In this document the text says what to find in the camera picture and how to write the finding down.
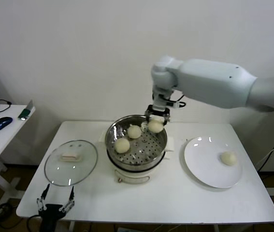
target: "plate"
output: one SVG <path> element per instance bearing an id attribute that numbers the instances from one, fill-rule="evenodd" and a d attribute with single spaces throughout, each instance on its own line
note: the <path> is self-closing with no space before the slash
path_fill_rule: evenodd
<path id="1" fill-rule="evenodd" d="M 198 137 L 185 147 L 185 162 L 190 171 L 202 182 L 215 188 L 230 188 L 242 176 L 242 167 L 237 155 L 233 166 L 224 164 L 220 155 L 233 151 L 228 144 L 214 137 Z"/>

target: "small white table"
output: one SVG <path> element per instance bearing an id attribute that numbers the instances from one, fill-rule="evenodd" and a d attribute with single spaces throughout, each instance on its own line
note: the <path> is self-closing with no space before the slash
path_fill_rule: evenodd
<path id="1" fill-rule="evenodd" d="M 159 224 L 274 222 L 274 204 L 230 124 L 167 124 L 167 134 L 174 138 L 174 151 L 159 164 L 156 177 L 141 185 L 117 182 L 105 145 L 99 142 L 111 124 L 63 122 L 17 208 L 17 215 L 27 218 L 38 213 L 36 199 L 48 184 L 43 168 L 50 153 L 67 141 L 87 140 L 96 146 L 98 162 L 91 175 L 75 185 L 75 206 L 65 220 Z M 226 141 L 239 154 L 243 175 L 237 185 L 212 188 L 190 173 L 183 164 L 184 148 L 187 140 L 198 136 Z M 51 185 L 45 202 L 64 204 L 70 191 L 71 187 Z"/>
<path id="2" fill-rule="evenodd" d="M 7 107 L 7 105 L 0 104 L 0 110 L 3 110 Z M 25 105 L 11 105 L 9 109 L 0 113 L 1 117 L 11 117 L 13 119 L 12 123 L 8 126 L 0 130 L 0 155 L 2 151 L 6 148 L 9 142 L 15 137 L 18 131 L 24 126 L 24 124 L 28 121 L 19 120 L 17 117 L 20 115 L 22 110 L 25 108 Z M 35 108 L 31 110 L 30 115 L 32 115 L 35 111 Z M 6 171 L 7 167 L 0 161 L 0 172 Z M 11 183 L 8 183 L 1 175 L 0 175 L 0 188 L 5 191 L 3 197 L 0 200 L 1 203 L 5 203 L 9 198 L 21 199 L 24 191 L 18 191 L 15 189 L 18 184 L 20 178 L 16 177 L 12 180 Z"/>

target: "floor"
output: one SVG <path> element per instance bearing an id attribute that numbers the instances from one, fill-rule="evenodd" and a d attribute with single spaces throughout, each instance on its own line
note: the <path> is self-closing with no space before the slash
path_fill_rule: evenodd
<path id="1" fill-rule="evenodd" d="M 21 176 L 21 181 L 17 186 L 19 190 L 26 190 L 27 186 L 30 183 L 33 175 L 35 174 L 34 168 L 28 167 L 9 167 L 8 171 L 2 173 L 2 176 L 7 180 L 11 181 L 13 177 Z M 264 179 L 264 184 L 267 187 L 274 187 L 274 176 L 269 176 Z M 0 198 L 3 194 L 3 191 L 0 189 Z M 17 206 L 18 200 L 11 200 L 10 203 L 13 206 Z M 10 227 L 20 221 L 20 218 L 16 216 L 15 209 L 13 215 L 7 218 L 5 221 L 1 223 L 3 227 Z M 34 219 L 30 223 L 30 228 L 33 232 L 37 232 L 39 230 L 40 221 L 38 219 Z M 63 232 L 67 231 L 68 222 L 61 221 L 57 226 L 57 231 Z M 77 222 L 75 225 L 75 232 L 114 232 L 117 231 L 118 228 L 128 228 L 134 229 L 143 232 L 152 232 L 160 225 L 149 225 L 149 224 L 110 224 L 110 223 L 81 223 Z M 163 225 L 156 232 L 167 232 L 172 229 L 176 225 Z M 221 231 L 224 230 L 227 226 L 220 226 Z M 11 232 L 26 232 L 28 231 L 26 228 L 26 220 L 22 220 L 16 227 L 5 230 L 0 227 L 0 232 L 11 231 Z M 181 225 L 174 230 L 173 232 L 214 232 L 214 228 L 211 225 Z M 251 226 L 245 232 L 274 232 L 274 225 L 272 224 L 258 224 Z"/>

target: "white wall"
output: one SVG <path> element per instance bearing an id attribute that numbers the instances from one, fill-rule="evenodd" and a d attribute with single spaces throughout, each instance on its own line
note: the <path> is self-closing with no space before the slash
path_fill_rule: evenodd
<path id="1" fill-rule="evenodd" d="M 3 157 L 39 163 L 64 120 L 142 114 L 164 54 L 274 76 L 274 1 L 0 1 L 0 98 L 37 107 Z M 273 146 L 274 113 L 186 101 L 173 121 L 230 121 L 253 161 Z"/>

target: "steamed bun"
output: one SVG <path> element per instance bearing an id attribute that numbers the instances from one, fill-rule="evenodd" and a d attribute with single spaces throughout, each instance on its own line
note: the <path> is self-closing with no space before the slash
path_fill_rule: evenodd
<path id="1" fill-rule="evenodd" d="M 233 151 L 225 151 L 220 155 L 222 162 L 228 166 L 233 166 L 237 163 L 237 156 Z"/>
<path id="2" fill-rule="evenodd" d="M 117 153 L 125 153 L 129 150 L 130 144 L 127 139 L 120 138 L 120 139 L 116 140 L 114 147 L 115 147 L 115 150 Z"/>
<path id="3" fill-rule="evenodd" d="M 127 130 L 128 132 L 128 136 L 131 138 L 131 139 L 137 139 L 141 136 L 142 134 L 142 131 L 141 131 L 141 128 L 138 127 L 138 126 L 130 126 Z"/>
<path id="4" fill-rule="evenodd" d="M 158 121 L 156 119 L 152 119 L 148 123 L 148 129 L 149 129 L 149 131 L 151 131 L 153 133 L 159 133 L 164 129 L 164 124 L 161 121 Z"/>

